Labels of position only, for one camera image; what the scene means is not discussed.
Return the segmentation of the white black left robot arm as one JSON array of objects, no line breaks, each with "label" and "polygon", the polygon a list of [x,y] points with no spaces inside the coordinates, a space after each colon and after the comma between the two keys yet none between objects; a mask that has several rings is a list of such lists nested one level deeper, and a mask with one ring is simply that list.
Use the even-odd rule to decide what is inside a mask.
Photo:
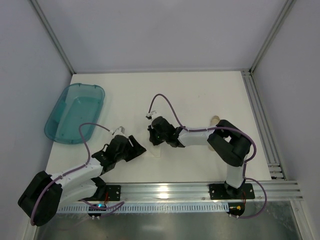
[{"label": "white black left robot arm", "polygon": [[38,172],[19,198],[18,206],[33,226],[43,226],[72,202],[104,199],[108,188],[101,176],[118,162],[129,162],[145,152],[134,136],[117,134],[102,150],[92,154],[87,163],[55,174]]}]

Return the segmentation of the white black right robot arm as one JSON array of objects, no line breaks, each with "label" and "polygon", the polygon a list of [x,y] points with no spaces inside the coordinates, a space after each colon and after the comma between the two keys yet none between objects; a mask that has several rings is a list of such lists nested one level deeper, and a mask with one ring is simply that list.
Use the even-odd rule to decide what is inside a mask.
[{"label": "white black right robot arm", "polygon": [[217,125],[208,128],[174,127],[164,117],[147,117],[149,141],[154,145],[167,143],[173,148],[189,146],[210,146],[227,164],[224,188],[232,198],[240,198],[245,185],[245,158],[254,144],[247,136],[227,120],[220,120]]}]

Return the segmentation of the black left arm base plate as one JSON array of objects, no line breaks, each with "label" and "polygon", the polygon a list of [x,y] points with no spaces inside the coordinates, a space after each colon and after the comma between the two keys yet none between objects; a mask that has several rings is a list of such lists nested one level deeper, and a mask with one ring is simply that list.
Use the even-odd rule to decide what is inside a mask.
[{"label": "black left arm base plate", "polygon": [[102,193],[99,200],[103,202],[116,202],[121,199],[120,185],[106,185],[102,188]]}]

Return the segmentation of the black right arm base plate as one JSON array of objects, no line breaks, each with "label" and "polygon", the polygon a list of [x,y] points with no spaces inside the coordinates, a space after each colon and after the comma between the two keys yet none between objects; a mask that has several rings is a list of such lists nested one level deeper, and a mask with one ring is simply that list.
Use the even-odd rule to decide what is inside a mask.
[{"label": "black right arm base plate", "polygon": [[243,183],[239,188],[234,188],[226,183],[212,183],[208,185],[211,200],[253,200],[255,193],[251,183]]}]

